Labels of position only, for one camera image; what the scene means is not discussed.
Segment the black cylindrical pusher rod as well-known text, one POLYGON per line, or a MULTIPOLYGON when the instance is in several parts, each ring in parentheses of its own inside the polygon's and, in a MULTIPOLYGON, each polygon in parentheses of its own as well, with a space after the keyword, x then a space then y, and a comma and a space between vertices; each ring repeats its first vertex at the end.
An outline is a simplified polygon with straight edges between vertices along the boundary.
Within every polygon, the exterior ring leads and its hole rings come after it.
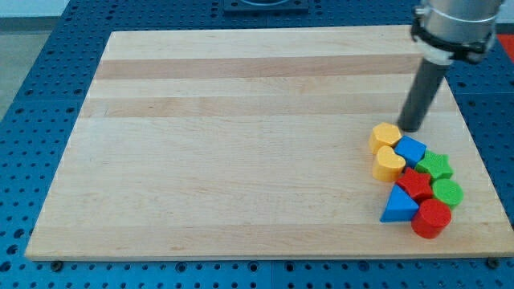
POLYGON ((435 98, 449 65, 438 65, 423 59, 402 106, 397 125, 404 132, 417 132, 435 98))

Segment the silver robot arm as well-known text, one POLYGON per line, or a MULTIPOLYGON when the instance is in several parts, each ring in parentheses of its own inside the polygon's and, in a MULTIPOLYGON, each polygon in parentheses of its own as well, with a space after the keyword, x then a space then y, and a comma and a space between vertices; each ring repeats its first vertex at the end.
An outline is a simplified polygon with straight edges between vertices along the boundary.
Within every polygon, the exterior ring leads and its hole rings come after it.
POLYGON ((454 61, 480 63, 496 37, 503 0, 422 0, 413 9, 410 36, 422 52, 397 125, 404 132, 422 126, 454 61))

